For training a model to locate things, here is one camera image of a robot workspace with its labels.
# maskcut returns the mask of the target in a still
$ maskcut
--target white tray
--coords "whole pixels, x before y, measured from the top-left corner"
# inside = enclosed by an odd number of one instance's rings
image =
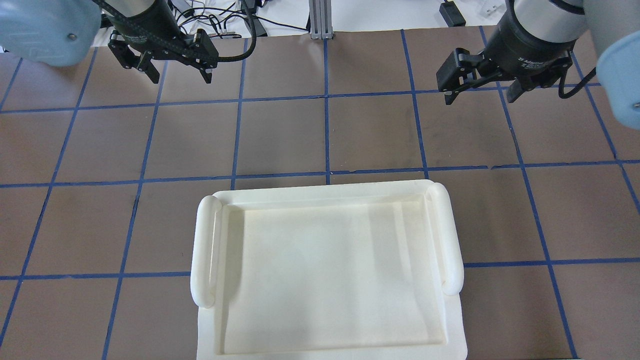
[[[462,360],[463,264],[429,180],[218,192],[198,207],[199,360]]]

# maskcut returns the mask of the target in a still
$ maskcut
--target grid line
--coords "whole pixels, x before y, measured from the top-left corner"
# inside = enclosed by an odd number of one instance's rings
[[[147,160],[149,152],[151,150],[151,141],[153,140],[154,129],[156,128],[156,120],[158,109],[160,105],[160,98],[162,96],[162,89],[164,87],[164,79],[166,78],[166,71],[169,65],[169,61],[164,61],[164,69],[162,78],[160,79],[160,85],[158,87],[158,93],[156,97],[156,106],[154,107],[154,114],[151,118],[151,125],[149,126],[149,134],[147,136],[147,145],[145,147],[145,155],[142,158],[142,166],[140,169],[140,178],[138,180],[138,190],[136,191],[136,199],[133,202],[133,208],[131,210],[131,219],[129,220],[129,228],[127,230],[127,239],[125,241],[124,250],[122,251],[122,262],[120,263],[120,273],[124,274],[125,267],[127,266],[127,257],[129,255],[129,247],[131,245],[131,236],[133,234],[133,226],[136,221],[136,214],[138,212],[138,204],[140,203],[140,195],[142,194],[142,185],[145,178],[145,172],[147,170]],[[120,290],[122,289],[122,276],[118,277],[118,284],[116,285],[115,295],[113,297],[113,305],[111,306],[111,316],[109,317],[109,325],[107,326],[107,334],[104,338],[104,348],[102,350],[102,360],[106,360],[107,353],[109,351],[109,344],[111,341],[111,333],[113,332],[113,323],[115,321],[116,312],[118,310],[118,302],[120,300]]]
[[[2,109],[4,108],[4,103],[6,102],[6,99],[9,97],[9,91],[13,86],[13,82],[15,82],[15,78],[18,76],[18,71],[20,70],[20,66],[22,66],[22,58],[18,60],[18,64],[16,64],[15,69],[13,70],[13,75],[11,75],[11,80],[9,80],[6,90],[4,91],[4,95],[2,96],[2,101],[0,101],[0,111],[2,111]]]
[[[67,149],[67,144],[69,141],[69,137],[71,135],[71,130],[73,129],[74,126],[74,122],[76,121],[76,117],[77,117],[77,113],[78,113],[78,108],[80,107],[80,102],[82,101],[83,95],[84,95],[84,91],[86,90],[86,86],[87,83],[89,82],[89,76],[91,74],[91,70],[93,69],[93,64],[95,63],[95,58],[96,55],[98,53],[97,49],[93,50],[93,56],[91,57],[91,62],[89,64],[89,67],[87,69],[86,75],[84,76],[84,83],[82,85],[82,89],[80,90],[80,94],[78,95],[78,100],[76,102],[76,108],[74,110],[74,114],[71,116],[71,120],[69,120],[69,125],[67,128],[67,132],[65,134],[65,139],[62,143],[62,146],[60,148],[60,155],[58,155],[58,160],[56,162],[56,167],[53,170],[53,175],[51,176],[51,183],[55,183],[56,182],[56,177],[58,176],[58,170],[60,169],[60,164],[62,164],[62,159],[65,155],[65,150]],[[12,80],[15,80],[15,77],[18,73],[19,67],[16,67],[15,72],[13,73],[13,77]],[[5,98],[7,94],[9,94],[9,88],[6,91],[5,94]],[[33,248],[35,246],[36,243],[36,239],[38,238],[38,233],[40,231],[40,226],[42,225],[42,218],[44,217],[44,213],[47,210],[47,205],[49,203],[49,199],[51,198],[51,192],[53,190],[53,186],[51,186],[51,184],[49,184],[49,187],[47,189],[47,195],[45,196],[44,202],[42,204],[42,209],[40,210],[40,214],[38,215],[38,220],[36,222],[36,226],[33,229],[33,235],[31,237],[31,241],[29,243],[29,249],[27,250],[27,255],[24,258],[24,262],[22,264],[22,270],[20,271],[20,278],[18,279],[18,282],[15,286],[15,290],[13,291],[13,297],[11,299],[11,303],[9,304],[9,310],[7,310],[7,314],[6,317],[4,318],[4,324],[2,327],[2,332],[0,332],[0,348],[2,347],[2,344],[4,342],[4,336],[6,335],[6,330],[9,326],[9,321],[11,320],[11,316],[13,313],[13,309],[15,307],[15,303],[18,299],[18,295],[20,293],[20,288],[22,287],[22,282],[23,282],[23,277],[26,275],[27,272],[27,267],[29,266],[29,261],[31,260],[31,255],[33,253]]]
[[[537,167],[575,167],[575,166],[599,166],[599,165],[617,165],[622,164],[640,164],[640,160],[606,160],[606,161],[579,161],[573,163],[530,163],[524,164],[525,168]],[[505,164],[489,167],[488,165],[460,165],[451,167],[429,167],[429,171],[457,171],[457,170],[497,170],[505,168],[520,168],[520,164]],[[424,171],[423,168],[381,168],[381,169],[360,169],[360,170],[330,170],[331,175],[347,175],[347,174],[386,174],[389,172],[419,172]],[[245,174],[236,175],[236,179],[264,179],[270,177],[293,177],[293,176],[325,176],[326,171],[321,172],[284,172],[274,174]],[[232,175],[220,176],[187,176],[187,177],[154,177],[142,180],[116,180],[116,181],[80,181],[80,182],[64,182],[64,183],[16,183],[16,184],[0,184],[2,188],[45,188],[66,187],[66,186],[114,186],[139,183],[173,183],[177,181],[206,181],[206,180],[230,180]]]
[[[552,260],[553,265],[594,265],[594,264],[623,264],[640,263],[640,258],[592,258],[592,259],[563,259]],[[465,268],[502,268],[520,266],[546,266],[545,260],[529,261],[489,261],[480,263],[464,263]],[[0,281],[16,280],[62,280],[62,279],[127,279],[135,277],[184,277],[190,276],[190,271],[180,272],[125,272],[125,273],[92,273],[92,274],[42,274],[42,275],[2,275]]]
[[[247,39],[244,40],[244,51],[247,50]],[[246,70],[246,59],[242,60],[242,70],[240,72],[240,90],[238,90],[238,109],[236,118],[236,142],[234,143],[234,162],[231,170],[231,190],[236,189],[236,175],[238,169],[238,150],[240,148],[240,125],[242,121],[242,103],[244,95],[244,73]]]
[[[483,41],[486,43],[486,38],[484,35],[484,31],[482,29],[482,27],[480,27],[480,32],[483,38]],[[409,72],[409,77],[410,77],[410,83],[411,83],[411,90],[410,91],[403,91],[403,92],[371,92],[371,93],[353,93],[353,94],[329,94],[329,88],[328,88],[328,44],[326,39],[324,40],[324,85],[325,85],[325,89],[324,89],[324,94],[323,95],[310,95],[310,96],[292,96],[292,97],[261,97],[261,98],[251,98],[251,99],[243,99],[243,82],[244,82],[244,70],[245,70],[245,61],[243,60],[243,66],[242,66],[242,72],[241,72],[241,84],[240,84],[240,91],[239,91],[239,98],[238,99],[222,99],[222,100],[213,100],[213,101],[185,101],[185,102],[160,102],[160,97],[161,97],[161,92],[162,92],[162,88],[163,88],[163,83],[164,83],[164,77],[166,75],[166,71],[167,71],[167,62],[165,62],[164,65],[164,71],[163,71],[163,77],[161,80],[161,84],[159,87],[159,91],[158,91],[158,95],[157,95],[157,99],[155,103],[148,103],[148,104],[130,104],[130,105],[114,105],[114,106],[89,106],[89,107],[80,107],[80,102],[82,99],[82,96],[84,94],[84,91],[86,89],[87,86],[87,82],[89,79],[89,76],[91,74],[92,68],[93,68],[93,63],[95,61],[96,58],[96,54],[97,54],[97,49],[94,49],[94,53],[93,53],[93,57],[91,60],[91,64],[88,67],[88,72],[86,74],[86,77],[84,79],[84,83],[83,83],[83,87],[82,90],[80,92],[80,96],[78,98],[78,102],[76,104],[76,107],[74,108],[54,108],[54,109],[42,109],[42,110],[38,110],[38,109],[32,109],[32,110],[12,110],[12,111],[3,111],[2,108],[4,106],[4,103],[9,95],[9,91],[13,85],[13,82],[15,81],[15,78],[17,77],[18,74],[18,70],[20,69],[20,65],[22,64],[22,59],[19,60],[16,69],[14,70],[13,76],[11,78],[11,81],[8,85],[8,88],[6,89],[5,94],[3,95],[3,99],[2,102],[0,102],[0,114],[11,114],[11,113],[36,113],[36,112],[48,112],[48,111],[73,111],[73,117],[72,120],[70,121],[69,127],[67,129],[67,134],[65,137],[65,141],[63,142],[63,147],[61,148],[61,153],[60,156],[58,158],[58,162],[56,164],[56,169],[54,170],[54,174],[52,176],[52,180],[50,183],[27,183],[27,184],[0,184],[0,188],[22,188],[22,187],[48,187],[48,191],[47,191],[47,196],[45,198],[45,201],[43,203],[43,207],[42,210],[40,212],[40,216],[38,217],[38,222],[36,223],[36,228],[34,230],[34,234],[31,240],[31,244],[29,246],[29,252],[27,254],[27,257],[25,259],[25,263],[23,264],[23,269],[20,275],[12,275],[12,276],[0,276],[0,281],[7,281],[7,280],[11,280],[11,281],[15,281],[18,280],[18,283],[16,285],[16,289],[14,291],[13,294],[13,298],[10,304],[10,308],[8,310],[8,314],[5,318],[4,321],[4,325],[2,328],[2,333],[0,334],[0,347],[2,345],[2,342],[4,340],[4,336],[6,334],[6,330],[7,330],[7,326],[8,323],[10,321],[10,317],[11,317],[11,313],[13,311],[15,302],[17,300],[18,297],[18,293],[19,293],[19,289],[20,286],[23,282],[23,280],[54,280],[54,279],[98,279],[98,278],[113,278],[113,279],[118,279],[118,286],[116,289],[116,294],[114,297],[114,304],[113,304],[113,308],[112,308],[112,312],[111,312],[111,318],[109,321],[109,328],[108,328],[108,335],[107,338],[105,340],[105,345],[104,345],[104,350],[103,350],[103,355],[102,358],[105,359],[107,352],[108,352],[108,347],[109,347],[109,341],[110,341],[110,336],[111,336],[111,331],[113,329],[113,321],[115,319],[115,313],[116,313],[116,309],[117,309],[117,302],[119,299],[119,294],[120,294],[120,288],[122,286],[122,279],[124,278],[130,278],[130,277],[171,277],[171,276],[189,276],[190,272],[157,272],[157,273],[152,273],[152,272],[148,272],[148,273],[125,273],[124,272],[124,268],[125,268],[125,263],[126,263],[126,258],[127,258],[127,253],[128,253],[128,248],[129,248],[129,244],[131,241],[131,234],[132,234],[132,229],[133,229],[133,223],[134,223],[134,219],[136,216],[136,212],[137,212],[137,207],[138,207],[138,201],[140,198],[140,194],[141,194],[141,189],[143,184],[145,183],[158,183],[158,182],[171,182],[171,181],[202,181],[202,180],[222,180],[222,179],[230,179],[231,183],[232,183],[232,187],[231,189],[234,188],[235,186],[235,180],[236,179],[253,179],[253,178],[263,178],[263,177],[290,177],[290,176],[326,176],[327,179],[327,184],[330,184],[330,176],[333,175],[346,175],[346,174],[377,174],[377,173],[394,173],[394,172],[422,172],[424,171],[425,176],[428,176],[428,170],[431,171],[450,171],[450,170],[475,170],[475,169],[479,169],[479,170],[487,170],[487,169],[500,169],[500,168],[520,168],[524,177],[524,181],[525,181],[525,185],[527,187],[527,193],[529,195],[529,200],[531,202],[531,206],[532,206],[532,210],[534,212],[534,218],[536,220],[536,226],[538,227],[538,232],[540,235],[540,240],[541,240],[541,244],[543,246],[543,250],[545,251],[545,260],[544,261],[513,261],[513,262],[489,262],[489,263],[465,263],[465,268],[482,268],[482,267],[505,267],[505,266],[548,266],[549,272],[550,272],[550,276],[552,279],[552,284],[554,285],[554,293],[556,294],[556,300],[558,301],[558,306],[559,306],[559,311],[561,313],[561,318],[563,319],[563,326],[565,329],[565,333],[567,335],[568,338],[568,342],[570,345],[570,349],[572,351],[572,356],[573,357],[577,357],[576,353],[575,353],[575,347],[573,346],[573,341],[571,339],[571,334],[569,331],[569,326],[568,326],[568,322],[566,321],[566,316],[564,314],[564,309],[563,309],[563,305],[562,305],[562,300],[560,297],[560,292],[559,292],[559,288],[557,287],[557,283],[556,283],[556,279],[555,279],[555,274],[554,274],[554,270],[553,270],[553,265],[577,265],[577,264],[602,264],[602,263],[640,263],[640,258],[596,258],[596,259],[565,259],[565,260],[551,260],[549,254],[548,254],[548,249],[546,246],[546,241],[544,239],[544,235],[542,233],[542,227],[540,224],[540,220],[537,214],[537,209],[535,207],[535,203],[534,203],[534,197],[531,191],[531,187],[529,185],[529,180],[526,174],[526,169],[527,168],[534,168],[534,167],[563,167],[563,166],[593,166],[593,165],[618,165],[622,171],[623,177],[625,178],[625,182],[628,186],[628,189],[631,193],[631,196],[635,202],[636,208],[638,210],[638,212],[640,213],[640,204],[638,203],[638,199],[636,196],[636,193],[634,192],[634,189],[632,187],[632,185],[630,184],[630,180],[628,178],[628,175],[623,167],[623,164],[627,164],[627,163],[640,163],[640,160],[619,160],[617,157],[617,153],[616,153],[616,149],[615,146],[611,140],[611,137],[609,136],[609,133],[605,127],[604,122],[602,121],[602,118],[600,116],[600,112],[593,100],[593,97],[591,95],[591,92],[589,91],[590,87],[594,87],[594,86],[601,86],[600,83],[590,83],[587,84],[587,86],[585,87],[585,91],[588,93],[588,97],[589,100],[591,101],[591,105],[596,113],[596,116],[598,117],[598,121],[602,127],[602,130],[605,134],[605,136],[607,137],[607,141],[609,142],[609,146],[611,148],[611,151],[614,154],[614,161],[589,161],[589,162],[576,162],[576,163],[532,163],[532,164],[525,164],[522,160],[522,156],[520,154],[520,149],[518,147],[517,144],[517,139],[516,139],[516,134],[513,130],[513,126],[511,124],[511,119],[510,116],[508,114],[508,109],[506,107],[506,103],[504,101],[503,98],[503,94],[502,94],[502,87],[500,86],[499,83],[497,83],[497,86],[495,87],[484,87],[484,88],[477,88],[477,89],[470,89],[469,91],[495,91],[497,90],[500,94],[500,98],[502,101],[502,106],[503,106],[503,110],[505,111],[505,115],[508,121],[508,125],[509,128],[511,130],[511,134],[513,137],[513,140],[515,142],[515,146],[516,146],[516,151],[518,153],[518,162],[519,164],[506,164],[506,165],[498,165],[498,166],[494,166],[494,167],[488,167],[486,165],[481,165],[481,166],[460,166],[460,167],[433,167],[433,168],[428,168],[427,163],[426,163],[426,155],[424,152],[424,144],[422,141],[422,131],[421,131],[421,127],[420,127],[420,119],[419,119],[419,114],[418,114],[418,106],[417,106],[417,100],[416,100],[416,94],[434,94],[434,93],[438,93],[438,90],[416,90],[415,89],[415,83],[414,83],[414,78],[413,78],[413,73],[412,73],[412,68],[411,68],[411,62],[410,62],[410,57],[409,57],[409,51],[408,51],[408,46],[406,44],[406,39],[405,39],[405,35],[404,35],[404,30],[401,30],[401,36],[402,36],[402,40],[403,40],[403,47],[404,47],[404,54],[406,56],[406,61],[407,61],[407,67],[408,67],[408,72]],[[246,50],[246,46],[247,46],[247,42],[245,39],[245,43],[244,43],[244,47]],[[580,74],[580,76],[582,77],[582,72],[579,68],[579,64],[577,59],[575,59],[574,57],[574,62],[576,64],[576,68]],[[414,106],[414,114],[415,114],[415,120],[416,120],[416,126],[417,126],[417,132],[418,132],[418,137],[419,137],[419,143],[420,143],[420,152],[421,152],[421,156],[422,156],[422,160],[423,160],[423,168],[391,168],[391,169],[363,169],[363,170],[355,170],[355,171],[347,171],[347,170],[340,170],[340,171],[330,171],[330,157],[329,157],[329,134],[328,134],[328,129],[329,129],[329,113],[328,113],[328,101],[330,98],[334,98],[334,97],[366,97],[366,96],[385,96],[385,95],[408,95],[411,94],[412,95],[412,99],[413,99],[413,106]],[[323,98],[324,99],[324,103],[325,103],[325,155],[326,155],[326,171],[325,172],[297,172],[297,173],[282,173],[282,174],[254,174],[254,175],[237,175],[237,155],[238,155],[238,146],[239,146],[239,132],[240,132],[240,121],[241,121],[241,106],[243,102],[257,102],[257,101],[281,101],[281,100],[296,100],[296,99],[318,99],[318,98]],[[230,176],[215,176],[215,177],[174,177],[174,178],[153,178],[153,179],[145,179],[144,178],[144,173],[145,173],[145,168],[146,168],[146,163],[147,163],[147,158],[148,158],[148,152],[150,149],[150,144],[152,141],[152,135],[153,135],[153,131],[154,131],[154,126],[155,126],[155,121],[156,121],[156,117],[157,117],[157,112],[160,106],[181,106],[181,105],[192,105],[192,104],[210,104],[210,103],[222,103],[222,102],[231,102],[231,103],[238,103],[238,113],[237,113],[237,127],[236,127],[236,144],[235,144],[235,148],[234,148],[234,166],[233,166],[233,170],[232,170],[232,174]],[[145,156],[143,159],[143,166],[142,166],[142,170],[141,170],[141,175],[140,178],[138,180],[124,180],[124,181],[104,181],[104,182],[76,182],[76,183],[56,183],[55,182],[55,178],[57,176],[57,172],[58,169],[60,167],[60,163],[62,161],[63,158],[63,154],[65,151],[65,148],[67,146],[67,142],[68,142],[68,138],[70,136],[70,132],[72,130],[72,126],[74,124],[74,120],[76,118],[77,112],[78,111],[84,111],[84,110],[101,110],[101,109],[110,109],[110,108],[136,108],[136,107],[151,107],[154,106],[154,116],[152,119],[152,124],[150,127],[150,131],[149,131],[149,136],[148,136],[148,140],[147,140],[147,148],[145,149]],[[120,267],[120,272],[119,273],[110,273],[110,274],[52,274],[52,275],[26,275],[26,267],[28,265],[29,259],[30,259],[30,255],[33,251],[33,246],[35,245],[35,241],[36,241],[36,237],[37,237],[37,233],[40,227],[40,224],[42,222],[42,217],[44,215],[46,206],[47,206],[47,202],[49,200],[49,197],[51,195],[52,192],[52,188],[53,187],[57,187],[57,186],[106,186],[106,185],[121,185],[121,184],[138,184],[138,192],[136,194],[136,200],[134,202],[134,206],[132,209],[132,216],[131,216],[131,220],[130,220],[130,224],[129,224],[129,232],[127,234],[127,242],[125,243],[125,249],[123,252],[123,261]]]
[[[327,39],[323,39],[323,61],[324,61],[324,181],[331,185],[331,158],[329,152],[329,44]]]
[[[575,86],[576,84],[566,84],[566,86]],[[588,84],[588,86],[600,86],[600,84]],[[466,91],[492,91],[497,88],[494,86],[487,86],[481,88],[470,88]],[[390,96],[390,95],[411,95],[411,90],[407,91],[393,91],[393,92],[358,92],[358,93],[344,93],[344,94],[319,94],[319,95],[302,95],[302,96],[280,96],[280,97],[249,97],[243,98],[242,102],[261,102],[261,101],[284,101],[284,100],[308,100],[308,99],[323,99],[334,97],[368,97],[368,96]],[[437,89],[431,90],[416,90],[416,94],[437,94],[440,93]],[[172,102],[160,102],[160,106],[184,106],[184,105],[200,105],[200,104],[220,104],[229,102],[239,102],[240,99],[218,99],[218,100],[197,100],[197,101],[172,101]],[[144,108],[153,107],[155,103],[147,102],[143,104],[121,104],[121,105],[100,105],[100,106],[81,106],[79,111],[85,110],[103,110],[103,109],[126,109],[126,108]],[[24,110],[0,110],[0,114],[20,114],[20,113],[47,113],[54,111],[74,111],[76,108],[46,108],[46,109],[24,109]]]
[[[580,63],[578,62],[578,58],[576,58],[575,54],[572,54],[572,56],[573,56],[573,62],[575,63],[575,69],[578,70],[578,74],[580,75],[581,78],[583,78],[582,69],[580,68]],[[611,139],[611,135],[609,134],[609,131],[607,130],[607,126],[604,124],[604,121],[602,120],[602,116],[600,114],[600,110],[598,109],[598,106],[596,105],[596,102],[593,99],[593,95],[591,94],[591,90],[588,87],[585,87],[584,90],[587,92],[587,96],[589,97],[589,102],[591,103],[591,106],[593,107],[593,112],[595,113],[596,118],[598,118],[598,123],[600,123],[600,127],[602,128],[602,132],[604,133],[604,136],[607,138],[607,143],[609,143],[609,148],[611,149],[611,152],[613,153],[613,158],[616,160],[615,161],[616,164],[620,167],[620,171],[622,172],[622,178],[624,178],[625,183],[627,185],[627,188],[629,190],[629,193],[631,194],[631,199],[633,199],[634,205],[636,205],[636,211],[640,214],[640,201],[638,201],[638,196],[636,195],[636,192],[634,191],[634,187],[631,185],[631,180],[629,179],[629,176],[627,175],[627,170],[622,165],[622,162],[618,159],[618,151],[616,150],[616,146],[613,144],[613,140]]]
[[[479,26],[480,36],[486,46],[486,36],[484,34],[484,29],[482,26]],[[540,237],[540,245],[542,246],[542,251],[545,255],[545,264],[547,266],[547,270],[549,272],[549,277],[551,280],[551,285],[554,289],[554,294],[556,296],[556,302],[558,306],[558,311],[560,314],[560,319],[562,321],[564,327],[564,335],[566,336],[567,343],[569,345],[569,350],[571,351],[571,355],[574,358],[577,358],[578,355],[575,351],[575,345],[573,344],[573,338],[571,335],[571,329],[569,328],[569,323],[566,318],[566,314],[564,313],[564,305],[562,301],[562,296],[560,294],[560,289],[558,288],[558,284],[556,281],[556,273],[554,271],[553,264],[551,262],[551,256],[549,254],[549,249],[547,248],[547,240],[545,239],[545,234],[542,229],[542,223],[540,222],[540,216],[538,214],[538,209],[536,207],[536,201],[533,196],[533,191],[531,189],[531,184],[529,182],[529,177],[527,176],[527,169],[524,166],[524,160],[522,159],[522,153],[520,152],[520,146],[518,144],[518,138],[516,137],[515,130],[513,129],[513,123],[511,122],[511,115],[509,114],[509,109],[507,108],[507,102],[504,98],[504,94],[502,92],[502,86],[500,82],[496,82],[498,95],[500,96],[500,102],[502,103],[502,109],[504,110],[504,116],[507,120],[507,125],[509,126],[509,130],[511,131],[511,137],[513,138],[513,145],[516,149],[516,155],[518,156],[518,164],[520,165],[520,171],[522,173],[522,178],[524,180],[525,187],[527,189],[527,195],[529,197],[529,203],[531,205],[531,211],[533,212],[533,218],[536,222],[536,228],[538,230],[538,236]]]
[[[402,38],[404,57],[406,58],[406,68],[407,68],[407,71],[409,72],[409,84],[411,85],[411,98],[413,101],[413,116],[415,117],[415,127],[418,135],[418,144],[420,146],[420,158],[422,159],[422,169],[424,171],[424,178],[429,179],[429,167],[427,166],[427,156],[424,152],[424,141],[422,139],[422,126],[420,124],[420,113],[418,111],[418,99],[415,93],[413,69],[411,68],[411,57],[409,56],[409,48],[406,45],[406,37],[404,35],[404,29],[400,30],[400,36]]]

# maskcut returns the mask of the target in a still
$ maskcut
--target metal frame post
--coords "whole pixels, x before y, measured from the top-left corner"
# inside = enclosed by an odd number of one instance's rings
[[[311,38],[333,38],[331,25],[331,0],[309,0]]]

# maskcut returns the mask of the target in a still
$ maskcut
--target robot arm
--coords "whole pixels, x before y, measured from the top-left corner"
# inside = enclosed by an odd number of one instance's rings
[[[252,13],[240,0],[248,19]],[[211,82],[219,62],[241,61],[255,49],[254,21],[248,21],[251,46],[237,56],[220,56],[207,33],[180,32],[167,0],[0,0],[0,44],[17,55],[54,66],[80,62],[100,27],[100,8],[114,25],[109,49],[125,69],[144,72],[157,83],[151,60],[176,60]]]
[[[575,41],[591,28],[598,78],[616,118],[640,129],[640,0],[507,0],[507,12],[485,49],[477,55],[457,48],[436,73],[438,89],[452,104],[460,92],[492,81],[515,80],[507,99],[560,80],[563,99],[576,94],[590,72],[564,93],[566,72],[573,65]]]
[[[640,0],[506,0],[507,12],[479,54],[457,48],[436,73],[452,104],[460,92],[492,81],[515,80],[509,102],[560,80],[559,94],[577,93],[590,72],[564,93],[575,41],[588,29],[600,57],[598,78],[616,118],[640,129]],[[206,33],[182,34],[167,0],[0,0],[0,44],[23,58],[66,66],[87,54],[100,26],[100,8],[114,24],[109,48],[122,67],[159,78],[151,60],[176,60],[198,69],[206,82],[218,62],[239,61],[255,48],[255,26],[246,0],[252,44],[242,55],[222,57]]]

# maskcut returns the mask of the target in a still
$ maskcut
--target tray handle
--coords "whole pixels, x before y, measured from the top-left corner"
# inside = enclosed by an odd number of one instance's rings
[[[442,291],[446,295],[457,295],[462,290],[465,280],[465,269],[460,253],[460,243],[456,224],[453,220],[451,200],[444,185],[434,183],[427,189],[427,199],[431,200],[435,208],[433,222],[436,241],[439,242],[440,262],[444,275],[442,276]]]
[[[207,196],[198,205],[195,241],[191,260],[191,297],[199,307],[212,307],[216,301],[216,271],[218,262],[214,251],[215,232],[220,231],[222,202]]]

